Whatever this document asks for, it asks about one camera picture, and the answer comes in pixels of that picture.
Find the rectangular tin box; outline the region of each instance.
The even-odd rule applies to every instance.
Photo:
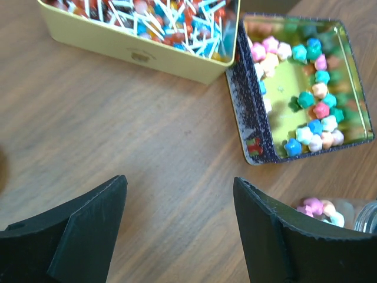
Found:
[[[332,61],[328,60],[328,65],[333,65],[328,87],[337,98],[337,108],[341,108],[346,117],[338,126],[345,142],[342,146],[316,153],[304,147],[303,154],[287,157],[284,143],[295,137],[297,127],[312,120],[304,110],[294,113],[289,102],[301,91],[310,89],[315,70],[289,63],[281,70],[278,66],[273,79],[266,83],[266,95],[272,101],[273,109],[267,116],[247,36],[253,42],[261,42],[273,35],[290,45],[305,44],[309,37],[316,37],[305,34],[310,31],[307,28],[310,26],[316,27],[317,36],[328,37],[332,43],[332,47],[323,52],[326,58],[332,58]],[[349,38],[338,20],[246,14],[238,29],[236,62],[226,74],[244,155],[249,164],[287,162],[357,146],[375,137]]]
[[[152,40],[114,30],[95,21],[70,14],[38,0],[51,37],[59,42],[133,62],[203,84],[212,83],[234,61],[240,0],[232,0],[228,14],[228,31],[223,33],[223,62],[191,55],[188,52]]]

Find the clear glass container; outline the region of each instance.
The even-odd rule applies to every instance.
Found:
[[[295,208],[330,225],[377,234],[377,200],[304,198]]]

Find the wooden table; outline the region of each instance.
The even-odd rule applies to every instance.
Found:
[[[290,14],[345,23],[376,124],[375,4],[302,0]],[[235,176],[286,203],[308,194],[376,198],[376,143],[250,166],[225,75],[206,87],[69,47],[49,37],[35,1],[0,7],[0,229],[124,174],[108,282],[239,283],[249,279]]]

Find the container of beads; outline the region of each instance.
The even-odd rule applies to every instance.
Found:
[[[361,80],[338,20],[246,14],[226,71],[244,155],[286,162],[374,139]]]
[[[330,225],[377,234],[377,200],[304,198],[294,207]]]
[[[38,0],[53,39],[210,84],[234,61],[240,0]]]

